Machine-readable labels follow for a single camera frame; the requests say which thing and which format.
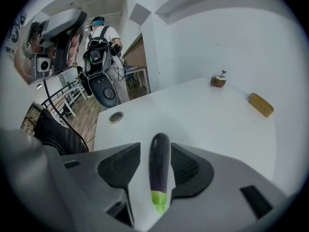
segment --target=black railing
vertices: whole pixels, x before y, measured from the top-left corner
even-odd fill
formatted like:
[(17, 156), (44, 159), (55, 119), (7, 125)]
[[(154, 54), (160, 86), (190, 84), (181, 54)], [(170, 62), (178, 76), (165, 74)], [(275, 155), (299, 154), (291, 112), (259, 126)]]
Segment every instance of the black railing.
[[(60, 98), (60, 96), (62, 96), (66, 91), (68, 91), (70, 88), (75, 87), (75, 86), (77, 86), (77, 85), (78, 85), (77, 81), (71, 82), (71, 83), (69, 83), (68, 85), (66, 85), (65, 87), (63, 87), (62, 89), (58, 90), (58, 91), (57, 91), (56, 93), (54, 93), (53, 95), (51, 95), (50, 98), (52, 99), (53, 104), (55, 104), (55, 102)], [(72, 101), (71, 96), (72, 96), (73, 98), (75, 98), (79, 93), (80, 93), (79, 88), (77, 88), (77, 89), (73, 90), (73, 91), (70, 93), (71, 95), (70, 95), (70, 94), (66, 94), (66, 95), (64, 96), (64, 98), (66, 99), (66, 101), (68, 102), (68, 104), (70, 104), (71, 101)], [(44, 108), (46, 108), (46, 109), (48, 109), (48, 108), (51, 106), (51, 104), (50, 104), (50, 102), (49, 102), (48, 99), (46, 99), (44, 102), (42, 102), (41, 105), (42, 105)], [(61, 102), (60, 104), (57, 104), (57, 106), (56, 106), (56, 109), (57, 109), (62, 115), (64, 114), (63, 107), (64, 107), (64, 101)]]

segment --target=person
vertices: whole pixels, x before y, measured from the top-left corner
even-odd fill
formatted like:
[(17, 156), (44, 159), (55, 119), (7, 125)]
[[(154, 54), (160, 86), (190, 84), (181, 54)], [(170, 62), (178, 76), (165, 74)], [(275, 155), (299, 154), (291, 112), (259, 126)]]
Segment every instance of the person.
[(84, 89), (86, 90), (86, 92), (88, 94), (87, 98), (90, 98), (92, 96), (92, 92), (91, 92), (91, 89), (90, 89), (90, 86), (89, 86), (89, 83), (88, 83), (88, 79), (83, 74), (82, 67), (79, 66), (78, 64), (74, 64), (74, 68), (77, 69), (77, 73), (78, 73), (77, 78), (79, 80), (81, 80), (82, 85), (83, 85)]
[[(94, 39), (100, 37), (102, 30), (104, 29), (105, 19), (102, 16), (97, 16), (92, 20), (92, 25), (90, 30), (92, 31), (90, 36), (86, 40), (86, 50), (88, 49), (90, 38)], [(113, 27), (108, 27), (104, 38), (107, 42), (112, 42), (113, 45), (118, 45), (120, 47), (120, 51), (118, 56), (121, 56), (122, 43), (120, 41), (120, 37), (117, 31)], [(127, 94), (126, 89), (126, 80), (123, 78), (125, 76), (124, 69), (122, 68), (122, 64), (117, 56), (113, 57), (114, 64), (113, 66), (106, 72), (106, 74), (111, 78), (113, 84), (116, 88), (119, 100), (121, 103), (125, 103), (130, 101), (130, 98)]]

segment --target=toy eggplant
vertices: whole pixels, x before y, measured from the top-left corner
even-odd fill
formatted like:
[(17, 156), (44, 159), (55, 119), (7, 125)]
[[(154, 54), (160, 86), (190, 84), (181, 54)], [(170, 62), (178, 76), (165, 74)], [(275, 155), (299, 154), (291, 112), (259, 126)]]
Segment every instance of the toy eggplant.
[(169, 137), (158, 133), (152, 139), (149, 152), (149, 182), (152, 202), (164, 213), (167, 202), (170, 143)]

